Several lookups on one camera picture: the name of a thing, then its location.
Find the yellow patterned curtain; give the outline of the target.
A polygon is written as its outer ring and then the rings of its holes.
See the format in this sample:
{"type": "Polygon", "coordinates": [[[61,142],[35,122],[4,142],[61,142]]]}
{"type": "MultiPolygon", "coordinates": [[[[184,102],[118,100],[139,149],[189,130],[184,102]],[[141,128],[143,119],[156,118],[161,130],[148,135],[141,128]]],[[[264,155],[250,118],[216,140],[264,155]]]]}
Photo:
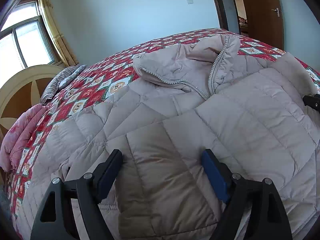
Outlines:
{"type": "Polygon", "coordinates": [[[50,0],[38,0],[40,15],[42,16],[45,28],[49,37],[65,66],[75,66],[79,63],[64,37],[54,17],[54,8],[50,0]]]}

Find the striped grey pillow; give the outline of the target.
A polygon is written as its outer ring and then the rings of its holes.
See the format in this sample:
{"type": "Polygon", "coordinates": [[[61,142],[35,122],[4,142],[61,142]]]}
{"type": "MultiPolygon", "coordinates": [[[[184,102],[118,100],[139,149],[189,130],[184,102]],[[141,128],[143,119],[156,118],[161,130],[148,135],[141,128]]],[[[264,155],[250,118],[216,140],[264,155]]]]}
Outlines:
{"type": "Polygon", "coordinates": [[[59,72],[52,81],[50,81],[42,93],[40,99],[41,104],[46,105],[50,100],[52,100],[55,94],[62,89],[62,85],[60,85],[60,83],[68,85],[86,67],[86,64],[77,64],[76,66],[67,67],[59,72]]]}

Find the pink folded quilt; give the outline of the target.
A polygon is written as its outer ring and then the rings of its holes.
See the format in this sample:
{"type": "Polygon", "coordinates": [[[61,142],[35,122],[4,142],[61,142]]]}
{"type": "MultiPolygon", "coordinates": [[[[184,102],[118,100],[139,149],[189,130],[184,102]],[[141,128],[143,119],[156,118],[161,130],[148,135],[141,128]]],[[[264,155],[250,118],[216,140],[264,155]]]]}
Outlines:
{"type": "Polygon", "coordinates": [[[24,112],[6,133],[1,144],[1,168],[5,172],[16,170],[32,133],[47,107],[37,104],[24,112]]]}

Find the dark brown door frame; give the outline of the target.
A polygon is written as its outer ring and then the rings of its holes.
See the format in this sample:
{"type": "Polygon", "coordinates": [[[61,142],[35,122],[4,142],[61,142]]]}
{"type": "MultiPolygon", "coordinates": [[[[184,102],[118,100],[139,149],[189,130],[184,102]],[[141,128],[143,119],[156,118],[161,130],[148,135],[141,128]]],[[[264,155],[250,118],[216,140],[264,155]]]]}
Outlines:
{"type": "Polygon", "coordinates": [[[217,10],[220,28],[228,30],[228,22],[227,22],[225,7],[223,5],[223,0],[214,0],[214,3],[217,10]]]}

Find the cream and brown headboard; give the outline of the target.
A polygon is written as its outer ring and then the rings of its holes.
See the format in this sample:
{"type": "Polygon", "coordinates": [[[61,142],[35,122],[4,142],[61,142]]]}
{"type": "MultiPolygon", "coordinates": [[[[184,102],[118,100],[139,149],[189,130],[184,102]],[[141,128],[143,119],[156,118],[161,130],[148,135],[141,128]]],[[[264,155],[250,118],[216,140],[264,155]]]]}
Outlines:
{"type": "Polygon", "coordinates": [[[22,113],[40,103],[44,89],[61,70],[52,64],[28,67],[1,87],[1,139],[22,113]]]}

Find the window with grey frame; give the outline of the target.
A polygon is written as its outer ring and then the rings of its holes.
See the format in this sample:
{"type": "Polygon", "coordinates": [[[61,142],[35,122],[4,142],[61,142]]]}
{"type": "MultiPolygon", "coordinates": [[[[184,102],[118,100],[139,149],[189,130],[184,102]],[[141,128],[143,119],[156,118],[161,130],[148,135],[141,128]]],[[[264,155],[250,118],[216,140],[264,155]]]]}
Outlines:
{"type": "Polygon", "coordinates": [[[60,61],[37,0],[22,0],[1,28],[1,86],[25,68],[60,61]]]}

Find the brown wooden door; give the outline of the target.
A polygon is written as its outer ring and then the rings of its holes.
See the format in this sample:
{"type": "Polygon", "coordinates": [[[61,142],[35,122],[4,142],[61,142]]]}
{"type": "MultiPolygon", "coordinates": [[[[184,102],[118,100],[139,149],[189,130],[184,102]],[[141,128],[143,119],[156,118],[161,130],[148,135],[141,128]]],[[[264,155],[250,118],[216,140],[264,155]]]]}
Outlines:
{"type": "Polygon", "coordinates": [[[249,37],[284,48],[283,18],[280,0],[243,0],[248,22],[249,37]],[[279,8],[280,17],[272,9],[279,8]]]}

